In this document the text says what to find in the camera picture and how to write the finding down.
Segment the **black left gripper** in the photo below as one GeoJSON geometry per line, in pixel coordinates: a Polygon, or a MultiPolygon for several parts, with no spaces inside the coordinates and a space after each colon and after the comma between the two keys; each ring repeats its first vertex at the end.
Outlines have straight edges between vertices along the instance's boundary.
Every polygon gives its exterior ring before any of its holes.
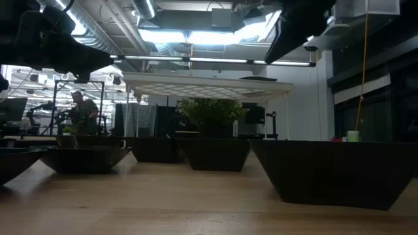
{"type": "Polygon", "coordinates": [[[81,44],[67,33],[54,31],[44,14],[36,11],[22,14],[14,45],[24,62],[38,67],[94,72],[114,63],[103,51],[81,44]]]}

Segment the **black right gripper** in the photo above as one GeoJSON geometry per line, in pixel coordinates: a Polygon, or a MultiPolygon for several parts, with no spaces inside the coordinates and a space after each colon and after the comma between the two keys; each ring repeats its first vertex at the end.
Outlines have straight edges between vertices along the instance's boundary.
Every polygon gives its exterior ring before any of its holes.
{"type": "Polygon", "coordinates": [[[265,56],[273,64],[302,46],[310,36],[319,36],[327,27],[325,13],[336,0],[283,0],[283,16],[275,24],[276,36],[265,56]]]}

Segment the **leaf-shaped black mini plate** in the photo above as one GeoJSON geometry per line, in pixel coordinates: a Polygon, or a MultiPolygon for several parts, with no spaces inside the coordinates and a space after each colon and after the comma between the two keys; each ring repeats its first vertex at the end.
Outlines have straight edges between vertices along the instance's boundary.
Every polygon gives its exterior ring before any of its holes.
{"type": "Polygon", "coordinates": [[[106,174],[130,151],[129,147],[56,146],[49,148],[40,160],[60,174],[106,174]]]}
{"type": "Polygon", "coordinates": [[[0,148],[0,186],[19,176],[46,152],[42,148],[0,148]]]}

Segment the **small square black plate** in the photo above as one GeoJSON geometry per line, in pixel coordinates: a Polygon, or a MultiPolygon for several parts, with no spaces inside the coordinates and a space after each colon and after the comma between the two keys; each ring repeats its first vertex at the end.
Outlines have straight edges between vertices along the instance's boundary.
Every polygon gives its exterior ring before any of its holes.
{"type": "Polygon", "coordinates": [[[251,146],[247,140],[177,138],[193,170],[241,172],[251,146]]]}

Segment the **person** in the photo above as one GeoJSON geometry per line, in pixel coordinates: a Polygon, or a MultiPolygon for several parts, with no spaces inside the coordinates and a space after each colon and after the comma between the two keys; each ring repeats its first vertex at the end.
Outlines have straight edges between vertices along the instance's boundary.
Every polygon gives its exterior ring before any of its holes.
{"type": "Polygon", "coordinates": [[[72,133],[76,136],[94,136],[98,131],[99,109],[91,99],[84,100],[80,91],[71,93],[75,107],[71,109],[72,133]]]}

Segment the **grey curtain partition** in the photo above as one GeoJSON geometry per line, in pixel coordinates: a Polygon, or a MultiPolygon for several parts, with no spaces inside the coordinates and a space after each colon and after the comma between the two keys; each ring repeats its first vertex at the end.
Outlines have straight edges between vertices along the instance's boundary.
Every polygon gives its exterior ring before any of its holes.
{"type": "Polygon", "coordinates": [[[123,124],[127,137],[154,137],[156,106],[123,104],[123,124]]]}

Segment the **long ceiling light bar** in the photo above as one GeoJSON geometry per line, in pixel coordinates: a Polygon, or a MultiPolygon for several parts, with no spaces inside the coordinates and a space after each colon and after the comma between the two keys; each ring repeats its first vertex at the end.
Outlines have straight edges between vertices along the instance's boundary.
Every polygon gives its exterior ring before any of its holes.
{"type": "Polygon", "coordinates": [[[168,61],[168,62],[197,62],[197,63],[228,63],[228,64],[246,64],[246,65],[270,65],[287,67],[315,67],[314,62],[305,61],[273,61],[266,63],[263,60],[253,59],[227,59],[227,58],[208,58],[208,57],[169,57],[152,55],[111,55],[112,59],[121,60],[141,60],[141,61],[168,61]]]}

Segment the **black box monitor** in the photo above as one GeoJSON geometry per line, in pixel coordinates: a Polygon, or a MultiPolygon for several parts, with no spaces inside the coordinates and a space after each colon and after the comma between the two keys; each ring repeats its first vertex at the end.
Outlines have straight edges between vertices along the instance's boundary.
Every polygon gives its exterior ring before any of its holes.
{"type": "Polygon", "coordinates": [[[247,124],[265,124],[265,109],[256,103],[244,103],[243,107],[246,112],[245,122],[247,124]]]}

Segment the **black monitor stand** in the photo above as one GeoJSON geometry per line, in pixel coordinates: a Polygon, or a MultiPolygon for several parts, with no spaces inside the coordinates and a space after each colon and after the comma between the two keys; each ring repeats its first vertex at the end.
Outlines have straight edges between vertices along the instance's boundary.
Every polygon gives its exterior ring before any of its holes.
{"type": "Polygon", "coordinates": [[[272,113],[266,113],[266,117],[272,119],[272,133],[271,134],[266,134],[266,137],[267,138],[273,138],[275,140],[278,139],[278,134],[277,134],[277,130],[276,130],[276,116],[277,116],[276,111],[273,111],[272,113]]]}

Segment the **dark computer monitor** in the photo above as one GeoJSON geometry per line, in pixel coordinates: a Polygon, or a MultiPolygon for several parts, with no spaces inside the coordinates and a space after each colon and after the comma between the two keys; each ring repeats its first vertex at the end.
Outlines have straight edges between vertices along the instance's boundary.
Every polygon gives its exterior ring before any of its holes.
{"type": "Polygon", "coordinates": [[[13,98],[0,101],[0,122],[21,121],[27,98],[13,98]]]}

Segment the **green artificial potted plant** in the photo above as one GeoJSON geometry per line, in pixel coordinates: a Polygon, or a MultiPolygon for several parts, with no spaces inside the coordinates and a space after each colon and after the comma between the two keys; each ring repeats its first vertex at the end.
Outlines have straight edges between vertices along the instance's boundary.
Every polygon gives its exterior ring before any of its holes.
{"type": "Polygon", "coordinates": [[[233,124],[248,109],[231,99],[187,98],[180,102],[179,112],[197,126],[199,138],[233,137],[233,124]]]}

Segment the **black background rig frame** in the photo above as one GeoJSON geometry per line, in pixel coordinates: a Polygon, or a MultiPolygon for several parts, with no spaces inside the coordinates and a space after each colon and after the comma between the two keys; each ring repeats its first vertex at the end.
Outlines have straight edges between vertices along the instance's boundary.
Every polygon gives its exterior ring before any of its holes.
{"type": "MultiPolygon", "coordinates": [[[[57,134],[63,134],[65,132],[65,129],[69,129],[69,133],[71,135],[74,135],[72,133],[72,121],[71,121],[71,109],[67,109],[64,110],[62,112],[56,112],[54,110],[54,108],[56,107],[56,102],[57,102],[57,93],[58,93],[58,85],[61,81],[59,80],[58,82],[55,82],[55,86],[54,86],[54,95],[53,95],[53,100],[52,100],[52,119],[51,122],[48,126],[49,129],[49,134],[52,135],[53,134],[53,128],[57,127],[57,134]]],[[[104,82],[99,82],[99,81],[94,81],[94,82],[86,82],[86,84],[91,83],[91,84],[101,84],[101,89],[100,91],[100,97],[90,97],[88,99],[91,99],[94,101],[94,103],[97,105],[98,109],[99,109],[99,115],[97,117],[97,124],[98,124],[98,131],[97,134],[101,134],[101,120],[102,120],[102,111],[103,111],[103,99],[104,99],[104,94],[105,94],[105,83],[104,82]]],[[[83,96],[86,95],[86,90],[74,90],[71,93],[75,92],[75,91],[80,91],[83,96]]]]}

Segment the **black metal table frame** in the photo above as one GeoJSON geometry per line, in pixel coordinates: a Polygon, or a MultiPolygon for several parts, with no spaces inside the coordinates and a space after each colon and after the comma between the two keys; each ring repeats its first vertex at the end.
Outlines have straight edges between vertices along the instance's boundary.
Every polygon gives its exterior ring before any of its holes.
{"type": "Polygon", "coordinates": [[[24,136],[22,139],[17,136],[0,138],[0,148],[28,148],[31,146],[57,146],[55,137],[24,136]]]}

